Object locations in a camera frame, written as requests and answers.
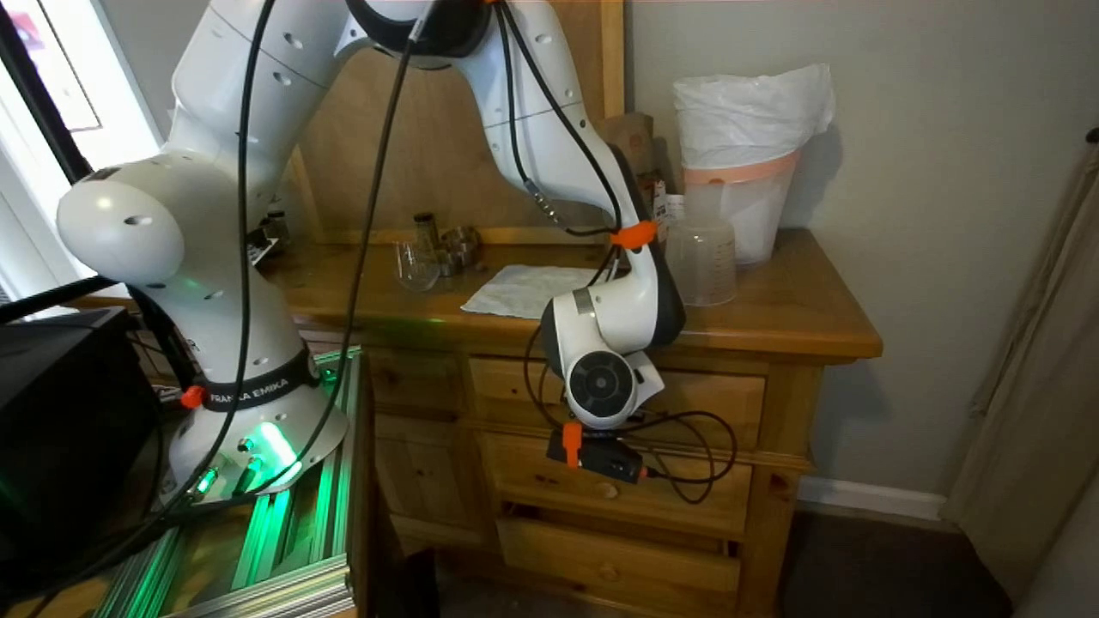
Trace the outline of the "wide wooden drawer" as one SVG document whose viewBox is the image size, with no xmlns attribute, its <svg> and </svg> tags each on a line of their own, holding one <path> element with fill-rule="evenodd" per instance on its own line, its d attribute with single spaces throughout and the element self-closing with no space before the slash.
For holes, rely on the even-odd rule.
<svg viewBox="0 0 1099 618">
<path fill-rule="evenodd" d="M 567 510 L 622 521 L 678 530 L 691 536 L 743 536 L 752 467 L 737 464 L 717 481 L 703 503 L 680 500 L 668 481 L 610 481 L 584 470 L 570 470 L 546 457 L 542 439 L 482 432 L 480 453 L 488 481 L 500 500 Z M 619 488 L 615 500 L 606 500 L 597 492 L 600 482 L 613 482 Z"/>
<path fill-rule="evenodd" d="M 497 521 L 506 566 L 668 615 L 720 618 L 737 605 L 739 560 L 528 518 Z M 621 580 L 601 580 L 608 560 Z"/>
<path fill-rule="evenodd" d="M 526 382 L 537 387 L 544 367 L 530 361 L 523 379 L 522 360 L 471 357 L 471 398 L 476 417 L 497 424 L 546 427 L 544 417 L 528 395 Z M 656 413 L 700 410 L 721 417 L 732 427 L 757 427 L 764 402 L 765 379 L 757 376 L 666 372 L 664 389 L 642 404 L 651 418 Z"/>
</svg>

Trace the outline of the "stack of metal cups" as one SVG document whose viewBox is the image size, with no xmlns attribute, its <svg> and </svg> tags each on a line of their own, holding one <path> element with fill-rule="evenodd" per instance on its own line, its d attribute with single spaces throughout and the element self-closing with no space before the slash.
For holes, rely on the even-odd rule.
<svg viewBox="0 0 1099 618">
<path fill-rule="evenodd" d="M 482 271 L 482 235 L 474 227 L 455 227 L 440 236 L 440 268 L 443 276 L 464 271 Z"/>
</svg>

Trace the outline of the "wooden framed board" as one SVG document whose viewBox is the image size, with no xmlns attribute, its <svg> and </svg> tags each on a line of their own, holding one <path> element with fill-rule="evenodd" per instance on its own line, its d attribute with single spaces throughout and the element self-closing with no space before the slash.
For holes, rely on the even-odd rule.
<svg viewBox="0 0 1099 618">
<path fill-rule="evenodd" d="M 625 111 L 624 1 L 552 3 L 580 76 L 588 120 L 602 128 Z M 300 136 L 282 203 L 296 239 L 353 244 L 360 238 L 396 67 L 381 52 L 357 52 Z M 490 244 L 574 242 L 500 176 L 470 86 L 454 68 L 407 74 L 373 241 L 410 238 L 420 212 L 432 212 L 440 230 L 477 228 Z"/>
</svg>

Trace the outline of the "white bin with bag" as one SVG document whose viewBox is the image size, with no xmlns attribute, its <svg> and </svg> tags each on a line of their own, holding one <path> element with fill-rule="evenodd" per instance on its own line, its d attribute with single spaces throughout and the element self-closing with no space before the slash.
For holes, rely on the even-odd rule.
<svg viewBox="0 0 1099 618">
<path fill-rule="evenodd" d="M 802 148 L 828 132 L 828 64 L 774 76 L 711 75 L 671 85 L 682 151 L 684 212 L 733 228 L 741 269 L 771 258 Z"/>
</svg>

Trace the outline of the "black equipment box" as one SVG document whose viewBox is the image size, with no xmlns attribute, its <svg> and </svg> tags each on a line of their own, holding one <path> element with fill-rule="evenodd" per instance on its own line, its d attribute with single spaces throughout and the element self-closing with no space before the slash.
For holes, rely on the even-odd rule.
<svg viewBox="0 0 1099 618">
<path fill-rule="evenodd" d="M 0 599 L 95 545 L 160 407 L 120 308 L 0 325 Z"/>
</svg>

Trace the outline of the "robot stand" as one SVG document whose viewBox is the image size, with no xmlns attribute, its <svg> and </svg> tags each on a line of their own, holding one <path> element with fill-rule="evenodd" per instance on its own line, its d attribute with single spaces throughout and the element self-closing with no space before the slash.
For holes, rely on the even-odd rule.
<svg viewBox="0 0 1099 618">
<path fill-rule="evenodd" d="M 353 613 L 349 508 L 360 351 L 342 442 L 284 492 L 181 525 L 116 567 L 0 618 L 329 618 Z"/>
</svg>

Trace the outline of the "wooden cabinet door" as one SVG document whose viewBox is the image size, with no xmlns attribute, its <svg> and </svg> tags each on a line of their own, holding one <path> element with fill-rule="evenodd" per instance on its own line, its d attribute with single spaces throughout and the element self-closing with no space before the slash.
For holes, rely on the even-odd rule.
<svg viewBox="0 0 1099 618">
<path fill-rule="evenodd" d="M 377 470 L 390 512 L 420 523 L 474 528 L 458 479 L 455 435 L 452 423 L 377 418 Z"/>
</svg>

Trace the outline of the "white cloth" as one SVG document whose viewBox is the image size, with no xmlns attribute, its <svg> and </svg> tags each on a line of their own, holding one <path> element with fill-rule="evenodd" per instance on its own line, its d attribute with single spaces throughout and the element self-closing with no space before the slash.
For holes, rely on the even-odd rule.
<svg viewBox="0 0 1099 618">
<path fill-rule="evenodd" d="M 462 305 L 463 312 L 539 320 L 560 294 L 587 286 L 593 269 L 511 264 L 502 267 Z"/>
</svg>

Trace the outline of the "window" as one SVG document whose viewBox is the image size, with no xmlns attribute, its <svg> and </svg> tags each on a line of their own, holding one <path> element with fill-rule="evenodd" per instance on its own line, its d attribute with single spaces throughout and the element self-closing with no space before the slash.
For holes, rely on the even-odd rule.
<svg viewBox="0 0 1099 618">
<path fill-rule="evenodd" d="M 100 0 L 0 0 L 90 167 L 141 161 L 160 130 Z M 93 271 L 63 246 L 58 201 L 70 187 L 0 62 L 0 299 L 22 299 Z"/>
</svg>

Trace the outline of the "small wooden drawer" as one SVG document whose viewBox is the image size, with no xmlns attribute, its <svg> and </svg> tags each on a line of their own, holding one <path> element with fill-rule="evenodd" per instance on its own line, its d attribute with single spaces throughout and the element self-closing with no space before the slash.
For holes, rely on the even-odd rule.
<svg viewBox="0 0 1099 618">
<path fill-rule="evenodd" d="M 381 410 L 455 417 L 464 411 L 458 361 L 413 349 L 366 347 L 373 401 Z"/>
</svg>

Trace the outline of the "clear plastic measuring jug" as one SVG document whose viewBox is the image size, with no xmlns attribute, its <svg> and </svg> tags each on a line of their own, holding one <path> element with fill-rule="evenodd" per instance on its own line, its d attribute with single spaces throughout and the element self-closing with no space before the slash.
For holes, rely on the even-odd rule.
<svg viewBox="0 0 1099 618">
<path fill-rule="evenodd" d="M 691 194 L 684 219 L 671 227 L 665 245 L 682 304 L 719 306 L 737 296 L 737 249 L 733 227 L 719 201 Z"/>
</svg>

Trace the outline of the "clear drinking glass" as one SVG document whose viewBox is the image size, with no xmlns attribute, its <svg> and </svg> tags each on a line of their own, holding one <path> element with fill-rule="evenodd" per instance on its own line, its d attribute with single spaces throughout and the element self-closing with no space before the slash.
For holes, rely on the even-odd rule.
<svg viewBox="0 0 1099 618">
<path fill-rule="evenodd" d="M 434 251 L 417 242 L 397 242 L 395 277 L 410 293 L 428 293 L 440 278 L 440 264 Z"/>
</svg>

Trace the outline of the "wooden dresser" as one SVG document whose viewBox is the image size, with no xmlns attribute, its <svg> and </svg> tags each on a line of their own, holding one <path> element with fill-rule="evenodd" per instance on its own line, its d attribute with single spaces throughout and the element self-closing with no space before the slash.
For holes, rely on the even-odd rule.
<svg viewBox="0 0 1099 618">
<path fill-rule="evenodd" d="M 684 372 L 757 376 L 765 379 L 764 402 L 757 427 L 732 427 L 715 413 L 692 410 L 656 413 L 641 409 L 628 423 L 623 439 L 645 463 L 682 478 L 702 478 L 730 464 L 750 465 L 750 501 L 743 536 L 691 536 L 651 525 L 576 515 L 534 507 L 495 495 L 482 465 L 482 432 L 542 439 L 547 445 L 550 424 L 497 424 L 476 417 L 471 398 L 471 357 L 522 360 L 535 329 L 532 319 L 463 312 L 462 305 L 490 282 L 502 267 L 581 267 L 592 269 L 602 251 L 581 245 L 488 245 L 482 249 L 482 271 L 466 271 L 440 279 L 432 293 L 408 293 L 392 276 L 392 249 L 371 249 L 367 260 L 360 332 L 352 336 L 366 347 L 413 349 L 449 354 L 462 371 L 464 411 L 455 417 L 392 413 L 452 423 L 456 431 L 458 479 L 471 509 L 471 530 L 451 525 L 420 523 L 390 512 L 397 536 L 407 552 L 439 550 L 460 567 L 504 580 L 522 580 L 590 603 L 604 603 L 658 618 L 701 618 L 668 615 L 612 602 L 554 580 L 506 566 L 497 521 L 528 518 L 550 525 L 569 525 L 601 536 L 629 537 L 682 550 L 739 560 L 737 605 L 720 618 L 771 618 L 792 528 L 799 481 L 811 470 L 810 437 L 822 372 L 829 365 L 848 364 L 882 353 L 882 340 L 859 304 L 841 282 L 815 239 L 804 230 L 780 232 L 770 261 L 739 273 L 737 296 L 724 305 L 691 306 L 687 324 L 670 347 L 652 349 L 659 374 Z M 522 360 L 523 379 L 530 361 Z M 547 411 L 565 421 L 562 382 L 544 367 Z"/>
</svg>

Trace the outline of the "bottle with white label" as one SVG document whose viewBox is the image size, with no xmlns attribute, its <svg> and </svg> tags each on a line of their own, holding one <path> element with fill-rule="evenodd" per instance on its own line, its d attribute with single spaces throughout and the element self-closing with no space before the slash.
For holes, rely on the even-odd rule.
<svg viewBox="0 0 1099 618">
<path fill-rule="evenodd" d="M 684 219 L 686 198 L 684 195 L 670 194 L 667 183 L 655 179 L 652 184 L 652 212 L 657 223 L 657 239 L 662 246 L 666 245 L 671 227 Z"/>
</svg>

